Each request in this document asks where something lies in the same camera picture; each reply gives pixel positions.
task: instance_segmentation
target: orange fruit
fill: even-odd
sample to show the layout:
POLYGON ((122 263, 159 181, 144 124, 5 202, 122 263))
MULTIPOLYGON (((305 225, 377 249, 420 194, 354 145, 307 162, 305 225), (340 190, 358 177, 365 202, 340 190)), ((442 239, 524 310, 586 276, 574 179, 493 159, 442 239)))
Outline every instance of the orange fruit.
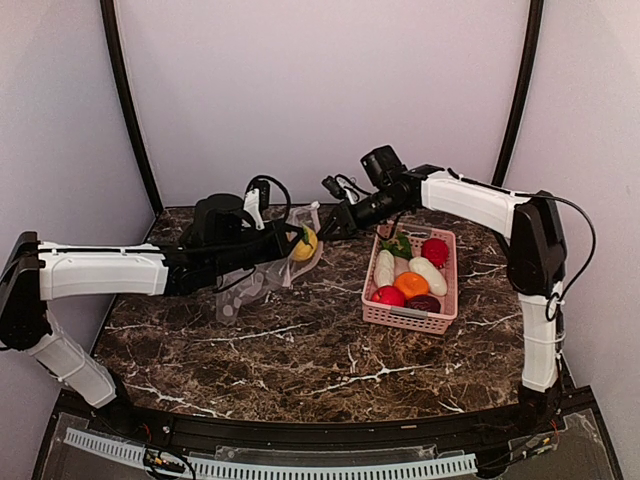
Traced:
POLYGON ((396 278, 393 286, 404 293, 407 300, 411 300, 418 295, 429 293, 429 283, 422 275, 413 272, 405 272, 396 278))

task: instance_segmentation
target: lemon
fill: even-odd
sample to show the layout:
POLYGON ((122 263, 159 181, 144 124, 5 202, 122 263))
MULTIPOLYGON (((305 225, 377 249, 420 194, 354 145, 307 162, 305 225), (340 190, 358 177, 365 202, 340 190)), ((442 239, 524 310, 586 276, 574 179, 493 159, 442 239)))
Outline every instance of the lemon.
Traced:
POLYGON ((316 253, 318 249, 316 232, 306 225, 303 225, 302 229, 304 230, 304 236, 293 249, 292 258, 294 262, 306 262, 313 257, 313 254, 316 253))

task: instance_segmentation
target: pink basket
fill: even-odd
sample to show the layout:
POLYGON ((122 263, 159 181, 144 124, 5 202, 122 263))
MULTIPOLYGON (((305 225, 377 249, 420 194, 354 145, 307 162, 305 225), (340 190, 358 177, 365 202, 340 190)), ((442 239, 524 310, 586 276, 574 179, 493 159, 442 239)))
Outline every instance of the pink basket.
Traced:
MULTIPOLYGON (((391 233, 391 225, 381 225, 378 233, 384 237, 391 233)), ((376 258, 382 248, 380 238, 376 236, 371 251, 367 280, 362 289, 362 310, 365 322, 378 323, 389 327, 406 328, 418 332, 443 335, 449 325, 458 316, 458 262, 456 258, 456 236, 448 230, 438 230, 437 228, 420 227, 417 225, 406 225, 399 223, 398 232, 403 232, 413 250, 413 255, 420 255, 422 244, 429 238, 439 238, 449 247, 449 258, 444 267, 440 270, 447 281, 447 295, 435 297, 440 300, 442 313, 427 313, 411 308, 393 307, 382 305, 369 300, 376 291, 376 284, 373 281, 373 271, 375 269, 376 258)))

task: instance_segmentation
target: brown marble surface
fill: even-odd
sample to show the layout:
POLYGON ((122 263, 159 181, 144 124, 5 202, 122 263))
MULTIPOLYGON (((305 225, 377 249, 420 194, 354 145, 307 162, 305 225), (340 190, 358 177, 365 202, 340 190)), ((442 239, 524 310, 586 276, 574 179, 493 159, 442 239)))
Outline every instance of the brown marble surface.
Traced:
MULTIPOLYGON (((169 209, 150 240, 177 240, 191 213, 169 209)), ((138 405, 224 418, 378 421, 515 403, 522 321, 493 235, 433 212, 403 222, 457 236, 459 315, 444 336, 362 321, 373 243, 364 233, 325 244, 314 270, 292 289, 243 306, 232 327, 216 321, 208 289, 121 295, 96 357, 121 375, 138 405)))

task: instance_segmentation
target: white slotted strip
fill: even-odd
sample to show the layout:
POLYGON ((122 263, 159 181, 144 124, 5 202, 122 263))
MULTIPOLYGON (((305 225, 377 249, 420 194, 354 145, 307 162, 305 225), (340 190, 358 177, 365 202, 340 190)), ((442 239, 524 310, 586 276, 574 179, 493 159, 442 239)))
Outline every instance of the white slotted strip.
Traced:
MULTIPOLYGON (((100 457, 135 468, 144 468, 144 447, 123 443, 73 428, 65 443, 100 457)), ((283 467, 228 463, 189 457, 199 479, 219 480, 432 480, 476 473, 476 456, 423 460, 360 467, 283 467)), ((185 471, 182 478, 191 478, 185 471)))

